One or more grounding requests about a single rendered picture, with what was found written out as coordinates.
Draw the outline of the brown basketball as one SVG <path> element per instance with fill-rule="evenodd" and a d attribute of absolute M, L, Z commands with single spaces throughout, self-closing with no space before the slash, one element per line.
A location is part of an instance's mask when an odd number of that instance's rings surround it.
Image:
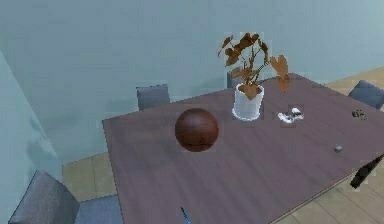
<path fill-rule="evenodd" d="M 216 117 L 203 108 L 182 112 L 175 122 L 175 138 L 187 151 L 203 152 L 210 149 L 219 135 Z"/>

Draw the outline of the grey-blue chair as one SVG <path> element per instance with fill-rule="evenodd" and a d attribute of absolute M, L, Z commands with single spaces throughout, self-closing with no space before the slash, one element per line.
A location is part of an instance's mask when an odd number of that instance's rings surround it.
<path fill-rule="evenodd" d="M 236 78 L 232 78 L 231 77 L 231 75 L 233 73 L 240 72 L 240 71 L 241 71 L 241 68 L 240 67 L 236 67 L 232 71 L 229 71 L 227 73 L 227 87 L 228 88 L 235 88 L 238 84 L 243 82 L 243 78 L 242 77 L 236 77 Z"/>
<path fill-rule="evenodd" d="M 124 224 L 116 194 L 79 202 L 68 188 L 37 170 L 8 224 Z"/>
<path fill-rule="evenodd" d="M 168 104 L 170 102 L 167 84 L 137 87 L 136 91 L 138 108 L 140 110 Z"/>
<path fill-rule="evenodd" d="M 360 80 L 348 96 L 378 110 L 384 105 L 384 90 L 365 80 Z"/>

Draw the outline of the brown plant in white pot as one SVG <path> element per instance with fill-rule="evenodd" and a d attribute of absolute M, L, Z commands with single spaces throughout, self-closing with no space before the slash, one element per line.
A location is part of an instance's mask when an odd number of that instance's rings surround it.
<path fill-rule="evenodd" d="M 229 78 L 240 79 L 234 87 L 232 114 L 242 121 L 254 121 L 260 116 L 264 97 L 263 81 L 259 80 L 261 71 L 271 66 L 276 72 L 274 79 L 281 91 L 289 87 L 288 61 L 284 55 L 270 56 L 267 44 L 257 33 L 244 33 L 238 42 L 228 36 L 217 53 L 225 55 L 225 66 L 232 67 Z"/>

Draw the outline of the purple-brown wooden table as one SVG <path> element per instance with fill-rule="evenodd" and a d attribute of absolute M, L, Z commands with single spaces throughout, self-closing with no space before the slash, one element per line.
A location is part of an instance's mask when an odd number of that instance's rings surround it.
<path fill-rule="evenodd" d="M 286 92 L 274 80 L 263 86 L 252 122 L 233 116 L 231 89 L 104 120 L 124 224 L 182 224 L 180 206 L 192 224 L 269 224 L 384 154 L 384 112 L 297 74 Z M 190 108 L 218 121 L 205 152 L 175 138 Z M 293 108 L 302 120 L 278 118 Z M 352 116 L 358 109 L 366 120 Z"/>

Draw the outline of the blue pen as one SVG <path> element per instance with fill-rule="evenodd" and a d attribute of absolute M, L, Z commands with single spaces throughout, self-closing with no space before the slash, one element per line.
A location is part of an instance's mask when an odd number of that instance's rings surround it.
<path fill-rule="evenodd" d="M 183 215 L 183 218 L 184 218 L 186 224 L 192 224 L 190 219 L 189 219 L 189 217 L 187 216 L 187 214 L 186 214 L 186 212 L 185 212 L 185 210 L 184 210 L 184 208 L 182 206 L 180 206 L 180 211 L 181 211 L 181 213 Z"/>

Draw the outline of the small white object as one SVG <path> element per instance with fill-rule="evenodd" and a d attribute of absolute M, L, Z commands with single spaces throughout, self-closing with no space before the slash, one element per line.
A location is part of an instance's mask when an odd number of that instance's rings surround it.
<path fill-rule="evenodd" d="M 278 118 L 284 123 L 291 124 L 296 120 L 302 120 L 304 118 L 304 114 L 298 108 L 293 108 L 290 114 L 279 113 Z"/>

